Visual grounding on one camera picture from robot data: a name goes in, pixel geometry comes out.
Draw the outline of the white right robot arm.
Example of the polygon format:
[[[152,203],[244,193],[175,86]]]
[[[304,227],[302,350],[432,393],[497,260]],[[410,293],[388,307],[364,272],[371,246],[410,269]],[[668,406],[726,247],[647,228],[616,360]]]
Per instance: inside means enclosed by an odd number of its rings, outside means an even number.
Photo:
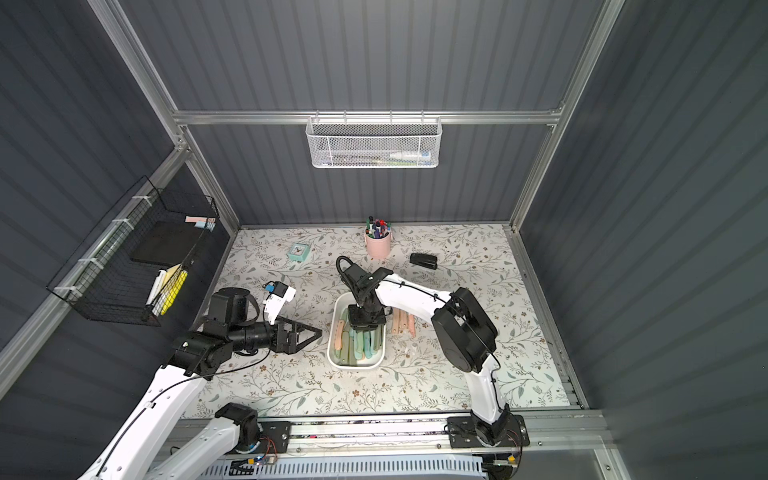
[[[355,332],[384,326],[388,311],[398,309],[432,326],[444,357],[464,374],[470,395],[470,418],[479,442],[495,447],[506,440],[528,446],[522,425],[496,385],[498,329],[474,294],[460,287],[439,291],[407,281],[380,267],[370,273],[347,256],[339,256],[337,272],[353,295],[348,321]]]

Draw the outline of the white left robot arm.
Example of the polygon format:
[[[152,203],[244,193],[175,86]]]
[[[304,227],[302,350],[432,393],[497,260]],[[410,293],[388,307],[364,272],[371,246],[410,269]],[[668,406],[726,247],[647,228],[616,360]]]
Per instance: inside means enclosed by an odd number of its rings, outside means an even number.
[[[282,282],[267,285],[259,305],[244,288],[223,288],[211,297],[201,330],[175,340],[171,357],[155,372],[137,406],[113,439],[83,473],[85,479],[194,479],[229,452],[274,450],[255,409],[230,402],[202,433],[160,466],[153,460],[188,405],[235,354],[295,354],[322,337],[321,329],[281,316],[295,291]]]

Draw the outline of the white oval storage box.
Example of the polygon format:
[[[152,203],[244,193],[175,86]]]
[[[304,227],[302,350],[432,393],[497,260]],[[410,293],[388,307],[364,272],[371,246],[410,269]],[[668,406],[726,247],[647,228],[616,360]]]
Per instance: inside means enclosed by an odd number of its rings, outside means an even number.
[[[339,370],[372,370],[378,368],[384,359],[386,349],[386,327],[382,326],[383,336],[381,351],[374,354],[370,359],[363,355],[363,333],[350,328],[348,324],[348,305],[354,303],[354,297],[351,293],[342,294],[335,302],[333,319],[330,328],[329,342],[326,356],[330,364]],[[343,347],[340,353],[336,353],[333,348],[333,335],[336,321],[343,319],[345,321],[343,334]]]

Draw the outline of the pink folding fruit knife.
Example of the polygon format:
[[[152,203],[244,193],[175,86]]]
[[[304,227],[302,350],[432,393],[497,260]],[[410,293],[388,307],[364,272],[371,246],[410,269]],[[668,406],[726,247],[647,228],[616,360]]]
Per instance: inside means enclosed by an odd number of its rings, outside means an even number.
[[[407,314],[407,328],[408,332],[411,335],[412,338],[415,338],[416,336],[416,329],[415,329],[415,317],[412,314]]]

